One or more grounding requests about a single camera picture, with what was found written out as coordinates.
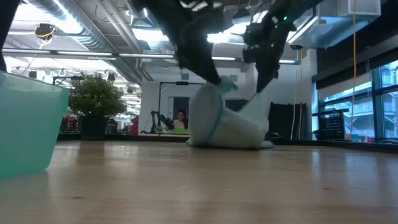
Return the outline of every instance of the green leaves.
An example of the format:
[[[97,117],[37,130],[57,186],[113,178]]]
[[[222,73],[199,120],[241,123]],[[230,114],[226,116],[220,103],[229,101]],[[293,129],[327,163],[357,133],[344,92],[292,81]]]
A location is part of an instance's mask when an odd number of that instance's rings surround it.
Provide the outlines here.
[[[91,117],[107,117],[127,110],[123,91],[100,74],[83,75],[82,80],[72,80],[69,107],[75,114]]]

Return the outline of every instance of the plant pot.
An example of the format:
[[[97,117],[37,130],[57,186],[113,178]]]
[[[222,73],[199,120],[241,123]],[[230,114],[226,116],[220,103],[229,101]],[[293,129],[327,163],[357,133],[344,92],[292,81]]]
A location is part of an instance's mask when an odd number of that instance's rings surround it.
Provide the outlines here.
[[[80,116],[80,132],[82,140],[103,140],[108,118]]]

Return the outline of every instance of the teal plastic bin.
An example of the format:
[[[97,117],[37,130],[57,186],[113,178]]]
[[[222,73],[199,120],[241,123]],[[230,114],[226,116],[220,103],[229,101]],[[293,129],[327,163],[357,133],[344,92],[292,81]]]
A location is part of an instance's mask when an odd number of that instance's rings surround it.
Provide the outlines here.
[[[50,164],[69,91],[0,71],[0,179]]]

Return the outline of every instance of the potted plant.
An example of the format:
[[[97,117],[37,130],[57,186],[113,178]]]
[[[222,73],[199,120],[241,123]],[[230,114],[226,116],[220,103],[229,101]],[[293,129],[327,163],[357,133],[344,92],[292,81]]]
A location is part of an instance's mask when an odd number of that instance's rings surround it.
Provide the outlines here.
[[[102,140],[110,116],[127,110],[123,91],[100,74],[72,78],[69,107],[79,116],[81,138]]]

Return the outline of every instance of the wooden table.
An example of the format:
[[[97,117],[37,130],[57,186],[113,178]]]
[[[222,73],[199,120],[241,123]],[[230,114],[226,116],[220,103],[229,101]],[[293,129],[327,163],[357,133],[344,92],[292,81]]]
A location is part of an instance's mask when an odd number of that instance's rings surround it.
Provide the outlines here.
[[[0,180],[0,223],[398,223],[398,157],[65,141],[46,171]]]

